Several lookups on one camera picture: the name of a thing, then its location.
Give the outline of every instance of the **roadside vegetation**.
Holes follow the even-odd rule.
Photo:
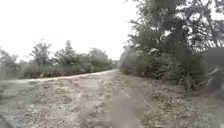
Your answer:
[[[120,70],[170,81],[188,92],[201,89],[207,80],[205,74],[218,65],[216,56],[212,57],[215,65],[208,65],[205,54],[224,44],[224,21],[212,17],[212,12],[224,14],[223,2],[134,1],[139,18],[131,21],[135,33],[127,41]]]
[[[36,44],[29,61],[18,60],[17,56],[0,49],[0,79],[69,76],[116,67],[116,62],[97,48],[91,49],[88,54],[78,54],[71,42],[67,41],[65,48],[57,51],[53,57],[50,57],[49,48],[50,45],[46,43]]]

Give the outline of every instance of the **dirt path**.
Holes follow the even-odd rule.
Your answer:
[[[0,83],[0,128],[219,128],[223,102],[118,71]]]
[[[0,120],[0,127],[126,128],[111,114],[115,108],[111,101],[117,92],[113,83],[115,72],[3,82],[0,113],[5,119]],[[131,118],[126,124],[133,124],[130,121],[134,115]]]

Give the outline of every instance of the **overcast sky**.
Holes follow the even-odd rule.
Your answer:
[[[1,0],[0,47],[21,58],[42,39],[53,52],[70,40],[79,53],[96,47],[119,59],[136,17],[125,0]]]

